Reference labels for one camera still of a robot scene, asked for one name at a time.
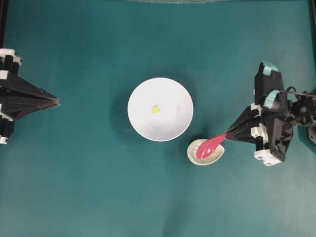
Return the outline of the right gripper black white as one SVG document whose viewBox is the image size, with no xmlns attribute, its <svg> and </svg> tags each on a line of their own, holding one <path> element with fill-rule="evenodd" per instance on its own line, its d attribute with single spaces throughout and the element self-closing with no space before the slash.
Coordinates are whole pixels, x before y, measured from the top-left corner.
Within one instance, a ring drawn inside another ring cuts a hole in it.
<svg viewBox="0 0 316 237">
<path fill-rule="evenodd" d="M 293 137 L 293 126 L 282 75 L 272 63 L 260 63 L 254 98 L 255 102 L 227 129 L 226 138 L 255 144 L 254 157 L 265 166 L 282 163 Z"/>
</svg>

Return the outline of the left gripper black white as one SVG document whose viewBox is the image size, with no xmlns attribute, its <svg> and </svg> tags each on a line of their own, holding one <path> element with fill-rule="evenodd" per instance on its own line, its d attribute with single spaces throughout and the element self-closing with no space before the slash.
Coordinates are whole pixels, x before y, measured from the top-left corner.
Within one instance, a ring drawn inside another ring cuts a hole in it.
<svg viewBox="0 0 316 237">
<path fill-rule="evenodd" d="M 22 60 L 14 49 L 0 49 L 0 144 L 6 145 L 14 120 L 59 105 L 59 99 L 17 76 Z M 35 98 L 7 98 L 11 91 Z"/>
</svg>

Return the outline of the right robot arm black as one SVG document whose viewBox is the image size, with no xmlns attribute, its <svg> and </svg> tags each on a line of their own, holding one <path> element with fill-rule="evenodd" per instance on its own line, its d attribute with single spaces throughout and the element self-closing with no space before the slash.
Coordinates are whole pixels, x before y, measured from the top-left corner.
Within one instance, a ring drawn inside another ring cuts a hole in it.
<svg viewBox="0 0 316 237">
<path fill-rule="evenodd" d="M 281 72 L 269 62 L 254 78 L 254 103 L 227 129 L 226 139 L 253 143 L 254 157 L 271 166 L 285 161 L 295 126 L 315 127 L 316 94 L 285 89 Z"/>
</svg>

